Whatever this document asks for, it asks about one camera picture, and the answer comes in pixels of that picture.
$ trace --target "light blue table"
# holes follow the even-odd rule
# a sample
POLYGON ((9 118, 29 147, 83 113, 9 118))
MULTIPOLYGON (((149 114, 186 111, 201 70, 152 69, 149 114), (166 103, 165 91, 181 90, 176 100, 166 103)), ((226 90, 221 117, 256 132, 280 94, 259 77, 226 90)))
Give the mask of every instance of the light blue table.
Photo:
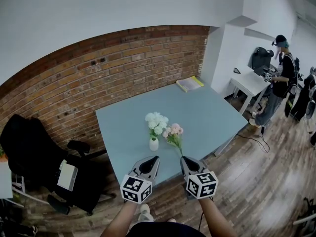
POLYGON ((145 116, 160 112, 169 125, 180 124, 183 155, 202 159, 217 149, 218 155, 247 124, 242 115, 210 86, 183 92, 176 84, 159 88, 96 111, 105 147, 118 182, 134 164, 150 156, 160 157, 156 184, 181 172, 178 149, 159 137, 159 149, 149 149, 145 116))

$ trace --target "yellow book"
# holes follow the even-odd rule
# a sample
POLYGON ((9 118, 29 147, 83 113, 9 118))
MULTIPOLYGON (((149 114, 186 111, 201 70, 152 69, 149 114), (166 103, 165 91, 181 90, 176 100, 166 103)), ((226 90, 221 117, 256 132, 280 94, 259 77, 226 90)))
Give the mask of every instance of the yellow book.
POLYGON ((183 80, 177 80, 176 84, 179 85, 179 87, 182 88, 185 92, 204 86, 204 84, 201 81, 199 81, 195 76, 183 80))

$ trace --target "black chair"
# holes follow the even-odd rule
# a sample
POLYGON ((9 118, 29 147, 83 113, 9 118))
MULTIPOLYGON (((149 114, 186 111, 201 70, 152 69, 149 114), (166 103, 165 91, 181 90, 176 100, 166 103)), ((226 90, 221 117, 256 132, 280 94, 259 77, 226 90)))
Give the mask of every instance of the black chair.
POLYGON ((27 120, 13 115, 3 129, 0 144, 13 173, 45 186, 66 201, 60 202, 48 195, 47 201, 59 212, 68 214, 70 206, 75 205, 91 215, 101 194, 116 197, 103 192, 106 185, 105 168, 89 160, 100 154, 86 156, 90 146, 80 141, 70 141, 68 148, 77 150, 81 157, 68 154, 54 143, 37 118, 27 120), (72 191, 57 185, 60 163, 64 159, 78 168, 72 191))

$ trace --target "forearm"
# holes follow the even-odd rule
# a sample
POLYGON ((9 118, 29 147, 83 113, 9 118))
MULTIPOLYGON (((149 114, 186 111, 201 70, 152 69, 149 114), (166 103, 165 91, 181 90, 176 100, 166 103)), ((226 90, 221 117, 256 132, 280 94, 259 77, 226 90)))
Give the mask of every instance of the forearm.
POLYGON ((236 237, 237 234, 209 198, 199 199, 209 231, 213 237, 236 237))
POLYGON ((288 82, 289 78, 286 77, 272 77, 272 81, 284 81, 284 82, 288 82))
POLYGON ((101 237, 125 237, 136 209, 136 203, 127 201, 101 237))

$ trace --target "white wall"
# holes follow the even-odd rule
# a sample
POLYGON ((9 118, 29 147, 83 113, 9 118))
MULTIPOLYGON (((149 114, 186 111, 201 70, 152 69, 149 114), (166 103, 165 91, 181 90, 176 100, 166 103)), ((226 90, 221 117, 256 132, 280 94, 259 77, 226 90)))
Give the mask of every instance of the white wall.
MULTIPOLYGON (((239 66, 251 67, 251 56, 258 47, 263 47, 266 50, 272 50, 275 54, 277 52, 276 46, 272 46, 271 43, 274 41, 273 37, 259 33, 250 29, 245 29, 242 39, 242 48, 238 59, 239 66)), ((271 64, 278 67, 278 58, 271 58, 271 64)))
POLYGON ((0 0, 0 84, 69 44, 123 29, 221 26, 243 0, 0 0))
POLYGON ((222 48, 225 27, 211 29, 210 35, 207 38, 207 45, 204 53, 203 68, 201 71, 201 78, 212 85, 214 73, 222 48))
MULTIPOLYGON (((242 52, 238 65, 249 64, 249 59, 257 47, 276 52, 276 47, 271 46, 272 41, 279 34, 284 35, 290 43, 290 50, 293 32, 296 28, 297 15, 292 7, 291 0, 261 0, 258 23, 245 29, 241 43, 242 52)), ((278 66, 278 60, 271 59, 271 64, 278 66)))
MULTIPOLYGON (((211 79, 211 87, 223 97, 233 92, 229 82, 234 67, 247 66, 253 51, 259 46, 276 52, 271 43, 279 34, 284 35, 291 43, 296 27, 297 16, 290 0, 257 0, 256 4, 253 0, 248 0, 244 2, 243 12, 245 11, 258 22, 247 26, 246 29, 228 24, 225 26, 219 58, 211 79), (254 8, 257 9, 258 15, 255 15, 254 8)), ((272 58, 272 64, 277 67, 277 60, 272 58)), ((204 62, 203 69, 208 68, 211 66, 204 62)))
POLYGON ((230 80, 241 52, 241 49, 236 47, 242 42, 244 28, 229 24, 223 28, 225 29, 222 46, 211 87, 217 93, 226 97, 234 90, 233 87, 230 87, 230 80))
POLYGON ((291 0, 261 0, 258 3, 260 3, 258 23, 248 28, 274 38, 282 34, 291 42, 297 21, 291 0))
POLYGON ((311 67, 316 67, 316 29, 298 20, 294 33, 291 51, 300 59, 300 72, 307 77, 311 67))

